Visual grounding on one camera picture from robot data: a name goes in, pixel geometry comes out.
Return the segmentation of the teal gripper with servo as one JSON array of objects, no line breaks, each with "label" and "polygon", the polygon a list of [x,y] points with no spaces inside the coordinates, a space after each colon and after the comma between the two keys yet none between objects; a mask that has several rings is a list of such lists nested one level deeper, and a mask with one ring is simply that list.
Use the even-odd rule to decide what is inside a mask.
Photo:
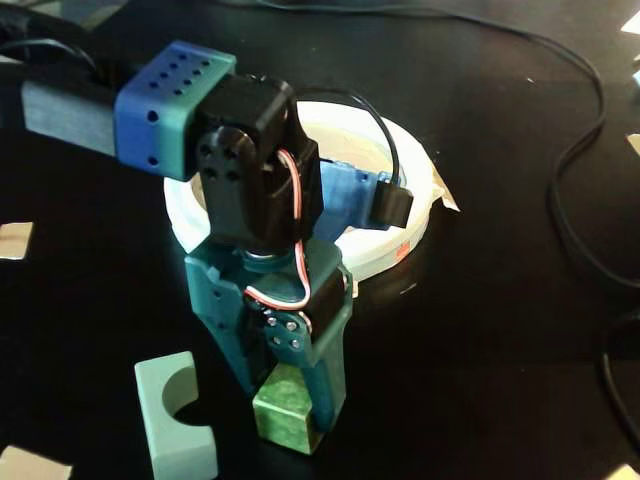
[{"label": "teal gripper with servo", "polygon": [[310,298],[301,309],[268,305],[304,299],[295,255],[254,259],[239,250],[203,244],[185,258],[193,312],[207,327],[248,397],[273,369],[273,355],[301,371],[315,428],[334,427],[346,399],[344,330],[350,318],[350,274],[337,246],[312,239],[304,247]]}]

